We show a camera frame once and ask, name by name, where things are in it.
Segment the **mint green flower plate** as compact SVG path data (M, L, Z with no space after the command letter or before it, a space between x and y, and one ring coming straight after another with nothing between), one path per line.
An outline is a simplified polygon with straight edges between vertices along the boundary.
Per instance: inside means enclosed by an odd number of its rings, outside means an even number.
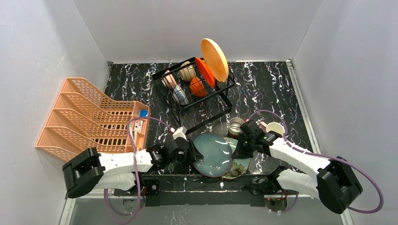
M230 147L232 149L232 153L234 153L236 150L238 140L229 138L229 137L225 137L224 139L230 145ZM246 171L249 167L249 163L250 163L249 158L233 159L233 164L232 164L230 170L225 175L223 175L222 178L232 180L232 179L236 179L236 178L242 176L243 174L246 173Z

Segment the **stainless steel cup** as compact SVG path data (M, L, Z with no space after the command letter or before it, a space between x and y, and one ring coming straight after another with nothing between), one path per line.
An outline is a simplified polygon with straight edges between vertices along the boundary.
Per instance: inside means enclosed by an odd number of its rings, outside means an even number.
M244 124L244 120L238 117L230 119L228 123L228 133L227 136L230 138L238 139L240 134L242 133L242 130L240 128L241 125Z

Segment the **dark teal plate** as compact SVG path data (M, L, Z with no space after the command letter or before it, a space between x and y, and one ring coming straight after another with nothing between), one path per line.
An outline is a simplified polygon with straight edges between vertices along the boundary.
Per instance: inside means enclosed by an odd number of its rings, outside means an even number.
M195 169L210 178L225 175L232 167L232 149L220 135L204 133L193 141L194 147L203 156L193 163Z

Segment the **black wire dish rack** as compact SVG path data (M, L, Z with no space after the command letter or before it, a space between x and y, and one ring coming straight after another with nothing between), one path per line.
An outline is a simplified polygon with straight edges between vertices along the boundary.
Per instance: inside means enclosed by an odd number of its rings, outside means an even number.
M168 67L152 76L154 86L171 111L178 127L190 134L232 111L228 98L235 86L235 76L229 72L225 82L214 85L198 69L195 58Z

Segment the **blue floral bowl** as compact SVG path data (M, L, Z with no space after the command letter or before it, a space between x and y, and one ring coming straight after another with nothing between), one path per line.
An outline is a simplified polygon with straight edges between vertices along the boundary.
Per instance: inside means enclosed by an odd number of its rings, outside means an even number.
M180 105L188 105L189 104L188 98L187 98L184 90L181 88L181 86L179 84L177 84L175 86L175 88L173 89L172 96L173 96L173 99Z

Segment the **orange glossy bowl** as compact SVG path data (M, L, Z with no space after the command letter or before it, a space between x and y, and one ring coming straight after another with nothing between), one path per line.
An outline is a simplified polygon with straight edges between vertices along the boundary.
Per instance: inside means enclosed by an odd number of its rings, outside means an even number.
M204 85L198 77L192 79L189 88L194 96L205 97L207 95Z

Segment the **orange patterned bowl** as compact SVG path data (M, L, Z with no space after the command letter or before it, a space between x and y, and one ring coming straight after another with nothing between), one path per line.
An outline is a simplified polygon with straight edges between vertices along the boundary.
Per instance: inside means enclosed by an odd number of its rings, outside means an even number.
M172 74L170 74L169 70L165 71L165 76L162 78L162 83L165 87L168 87L169 89L174 89L178 83L175 80L174 76Z

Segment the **orange red plate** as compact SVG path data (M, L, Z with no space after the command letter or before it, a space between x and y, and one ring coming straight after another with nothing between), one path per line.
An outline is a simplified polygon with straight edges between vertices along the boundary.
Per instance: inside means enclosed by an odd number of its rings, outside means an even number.
M209 66L201 59L196 57L195 63L197 68L201 72L202 76L205 78L206 82L209 84L210 87L215 87L215 79L213 76L212 71L210 70Z

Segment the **yellow plate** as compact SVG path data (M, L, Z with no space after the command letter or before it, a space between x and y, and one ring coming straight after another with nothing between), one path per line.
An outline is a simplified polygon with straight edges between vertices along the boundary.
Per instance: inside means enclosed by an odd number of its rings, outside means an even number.
M219 82L226 82L229 76L229 67L220 46L212 39L204 38L201 40L201 51L215 79Z

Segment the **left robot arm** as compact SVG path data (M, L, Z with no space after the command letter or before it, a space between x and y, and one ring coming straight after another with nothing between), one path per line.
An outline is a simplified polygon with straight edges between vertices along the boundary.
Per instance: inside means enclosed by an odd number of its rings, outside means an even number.
M131 191L142 187L142 173L164 169L173 161L190 164L204 156L191 139L181 137L136 153L100 153L88 148L63 165L67 197L79 198L97 189Z

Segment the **pink mug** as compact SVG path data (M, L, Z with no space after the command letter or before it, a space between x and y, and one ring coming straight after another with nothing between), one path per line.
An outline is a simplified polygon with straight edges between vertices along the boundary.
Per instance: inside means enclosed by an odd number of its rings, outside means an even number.
M265 123L263 121L261 121L259 123L259 127L265 132L265 133L269 133L270 131L276 132L277 134L279 134L280 136L283 136L283 134L285 133L285 128L283 127L282 124L278 123L278 122L271 122L271 123Z

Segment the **red white card box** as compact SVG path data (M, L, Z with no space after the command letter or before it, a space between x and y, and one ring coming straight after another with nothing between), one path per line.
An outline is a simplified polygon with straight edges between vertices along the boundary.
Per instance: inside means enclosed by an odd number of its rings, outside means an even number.
M136 120L134 123L134 132L135 133L142 133L143 130L143 121L142 120Z

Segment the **blue eraser block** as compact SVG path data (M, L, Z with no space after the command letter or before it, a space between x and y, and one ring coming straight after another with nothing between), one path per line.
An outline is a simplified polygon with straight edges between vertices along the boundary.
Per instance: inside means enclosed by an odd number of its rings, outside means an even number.
M140 110L140 111L138 112L138 116L139 116L139 117L147 117L148 114L149 114L149 111L148 111L148 110Z

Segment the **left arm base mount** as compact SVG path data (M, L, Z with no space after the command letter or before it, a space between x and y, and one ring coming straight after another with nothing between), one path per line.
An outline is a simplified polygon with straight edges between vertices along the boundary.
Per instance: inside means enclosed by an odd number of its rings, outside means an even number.
M158 179L143 178L141 181L141 195L144 196L158 196L160 194L160 181ZM132 187L128 191L115 189L113 191L115 196L137 196L137 186Z

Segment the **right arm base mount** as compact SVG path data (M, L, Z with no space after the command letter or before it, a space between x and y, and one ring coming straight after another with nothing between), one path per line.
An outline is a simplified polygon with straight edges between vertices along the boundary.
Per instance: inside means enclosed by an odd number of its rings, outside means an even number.
M269 213L273 212L278 215L292 210L296 205L299 192L296 192L296 196L291 206L287 206L287 197L289 196L289 190L283 189L278 183L277 178L279 178L282 172L288 171L286 166L277 167L271 174L267 175L265 178L254 178L251 179L249 184L246 184L240 188L241 191L248 191L250 194L257 195L277 195L281 191L280 197L267 197L266 207Z

